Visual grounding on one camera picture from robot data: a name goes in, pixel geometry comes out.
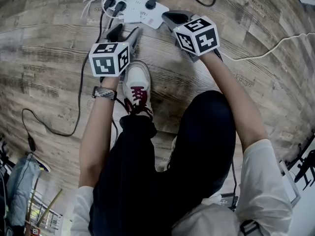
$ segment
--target white sneaker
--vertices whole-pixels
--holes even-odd
[[[151,77],[148,67],[141,61],[131,62],[123,82],[125,106],[129,114],[153,118],[150,102]]]

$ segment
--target person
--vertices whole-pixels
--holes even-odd
[[[155,170],[146,65],[134,62],[126,70],[128,115],[111,150],[114,101],[96,98],[80,147],[71,235],[233,236],[244,234],[246,221],[262,235],[288,233],[292,208],[258,108],[213,52],[200,59],[222,93],[203,92],[188,106],[164,172]],[[105,78],[101,86],[116,90],[118,82]],[[244,158],[233,212],[211,197],[228,175],[236,132]]]

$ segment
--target sleeve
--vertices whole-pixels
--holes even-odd
[[[93,203],[93,188],[82,186],[77,190],[73,209],[71,236],[90,236],[90,208]]]
[[[235,210],[240,223],[256,221],[265,236],[287,235],[292,206],[268,139],[260,140],[245,150],[240,188]]]

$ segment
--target forearm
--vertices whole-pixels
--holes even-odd
[[[254,142],[267,138],[267,132],[256,104],[229,68],[212,52],[202,55],[200,59],[231,107],[243,151]]]
[[[117,90],[119,78],[107,77],[102,87]],[[79,186],[94,186],[110,150],[114,100],[97,97],[94,101],[80,146]]]

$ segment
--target wood grain pattern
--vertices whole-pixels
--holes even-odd
[[[21,121],[23,108],[33,109],[47,125],[60,132],[71,133],[75,126],[80,69],[98,36],[101,10],[100,2],[95,2],[87,18],[81,20],[85,6],[82,1],[0,0],[0,131],[17,157],[28,150]],[[170,9],[207,15],[217,24],[220,51],[235,58],[261,55],[283,37],[315,31],[314,7],[300,4],[298,0],[217,0],[211,8],[195,0],[158,1]],[[161,170],[170,156],[171,142],[189,103],[201,92],[219,89],[201,62],[192,63],[184,52],[174,47],[166,25],[158,30],[143,24],[125,25],[124,34],[135,26],[142,29],[136,58],[148,65],[152,77],[152,106],[158,130],[152,142],[156,167]],[[263,59],[242,62],[224,59],[257,103],[278,159],[292,158],[297,153],[297,144],[315,126],[314,46],[314,36],[301,37],[286,41]],[[55,136],[29,113],[25,116],[36,141],[37,155],[52,167],[50,174],[42,175],[39,189],[46,203],[63,189],[54,205],[60,214],[77,188],[80,139],[93,105],[90,95],[97,84],[98,79],[93,77],[87,63],[81,119],[72,137]],[[122,85],[118,91],[122,99]],[[123,108],[115,104],[114,120],[118,122],[123,115]],[[234,161],[240,182],[239,139]],[[233,185],[230,174],[222,191],[232,191]]]

